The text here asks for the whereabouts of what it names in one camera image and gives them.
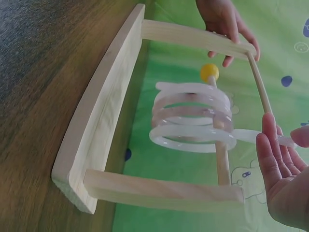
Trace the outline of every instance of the wooden rod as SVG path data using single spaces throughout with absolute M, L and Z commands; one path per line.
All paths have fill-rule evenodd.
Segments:
M 208 83 L 217 88 L 216 78 L 214 76 L 210 76 L 208 78 Z M 213 119 L 213 127 L 216 129 L 222 129 L 223 125 L 220 121 Z M 217 156 L 217 173 L 218 173 L 218 184 L 222 185 L 231 185 L 230 178 L 230 168 L 228 162 L 228 152 L 226 148 L 226 144 L 223 142 L 216 142 L 216 156 Z
M 247 52 L 247 57 L 248 57 L 248 60 L 249 60 L 249 63 L 250 63 L 251 69 L 252 69 L 252 73 L 253 73 L 253 76 L 254 76 L 254 79 L 255 79 L 257 90 L 258 90 L 259 95 L 260 95 L 260 99 L 261 99 L 261 102 L 262 102 L 264 113 L 267 113 L 267 112 L 272 113 L 270 103 L 269 103 L 269 99 L 268 99 L 268 95 L 266 93 L 266 90 L 265 90 L 265 87 L 264 87 L 264 84 L 263 84 L 263 80 L 261 78 L 261 74 L 260 74 L 260 71 L 259 71 L 259 69 L 256 65 L 254 57 L 250 52 Z

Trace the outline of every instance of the wooden table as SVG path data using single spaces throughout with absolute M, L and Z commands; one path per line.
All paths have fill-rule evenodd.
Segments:
M 138 2 L 146 3 L 150 18 L 153 0 L 1 2 L 0 231 L 111 231 L 114 204 L 100 201 L 95 215 L 82 213 L 56 188 L 50 173 L 79 99 Z M 108 171 L 121 172 L 124 165 L 147 52 L 144 43 Z

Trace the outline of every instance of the green fabric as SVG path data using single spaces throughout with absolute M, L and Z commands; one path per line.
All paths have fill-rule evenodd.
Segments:
M 277 123 L 288 135 L 309 120 L 309 53 L 306 45 L 309 44 L 309 38 L 303 33 L 309 18 L 309 1 L 235 0 L 234 3 L 260 43 L 260 73 Z M 204 28 L 194 0 L 157 0 L 155 20 Z M 220 69 L 218 88 L 233 96 L 234 128 L 261 130 L 263 109 L 248 62 L 235 60 L 229 68 L 223 68 L 222 61 L 222 55 L 209 59 L 206 51 L 151 43 L 150 61 L 129 144 L 132 158 L 127 161 L 124 174 L 217 184 L 214 154 L 180 152 L 160 147 L 150 141 L 148 134 L 151 130 L 151 108 L 158 93 L 156 82 L 200 82 L 199 69 L 208 62 L 216 63 Z M 293 81 L 290 86 L 284 87 L 281 79 L 288 75 Z M 309 151 L 298 151 L 309 162 Z M 283 226 L 269 216 L 255 145 L 238 141 L 237 146 L 229 152 L 229 161 L 232 182 L 243 180 L 246 196 L 243 210 L 187 213 L 118 204 L 113 232 L 300 231 Z M 248 171 L 251 175 L 243 178 L 242 174 Z

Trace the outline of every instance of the wooden toy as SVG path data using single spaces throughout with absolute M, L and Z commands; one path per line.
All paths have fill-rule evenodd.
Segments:
M 201 78 L 208 85 L 157 83 L 157 88 L 161 88 L 161 92 L 155 99 L 150 139 L 164 146 L 163 139 L 168 141 L 168 145 L 172 141 L 171 138 L 180 139 L 180 142 L 176 142 L 178 145 L 172 147 L 179 150 L 182 149 L 179 145 L 184 144 L 181 141 L 216 140 L 215 145 L 201 144 L 199 148 L 195 144 L 187 144 L 189 146 L 186 150 L 216 152 L 219 186 L 147 179 L 105 171 L 107 158 L 113 155 L 109 154 L 113 135 L 143 40 L 211 50 L 249 61 L 264 111 L 271 112 L 253 58 L 256 50 L 251 44 L 235 44 L 224 36 L 204 30 L 146 20 L 144 11 L 143 4 L 135 7 L 95 71 L 63 138 L 53 166 L 52 180 L 79 210 L 90 214 L 95 212 L 98 199 L 184 211 L 217 211 L 242 207 L 243 190 L 231 186 L 230 183 L 227 151 L 236 145 L 236 137 L 243 140 L 250 139 L 244 135 L 246 130 L 232 128 L 229 101 L 216 87 L 219 73 L 214 65 L 206 65 L 201 70 Z M 174 90 L 178 90 L 173 92 L 174 95 L 166 93 L 166 89 L 171 85 L 175 87 Z M 192 111 L 180 109 L 175 109 L 174 112 L 164 111 L 165 105 L 171 102 L 205 103 L 209 96 L 216 96 L 216 101 L 219 102 L 213 105 L 213 109 L 204 107 L 204 109 L 191 108 Z M 184 112 L 195 114 L 200 118 L 194 121 L 183 117 L 186 116 Z M 181 113 L 183 125 L 175 125 L 177 113 Z M 247 131 L 247 133 L 252 138 L 257 132 Z M 282 139 L 291 145 L 288 138 Z

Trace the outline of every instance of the yellow bead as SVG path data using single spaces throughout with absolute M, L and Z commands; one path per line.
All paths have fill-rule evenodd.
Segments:
M 215 64 L 205 64 L 200 71 L 201 80 L 208 82 L 208 77 L 214 76 L 216 81 L 219 78 L 219 69 Z

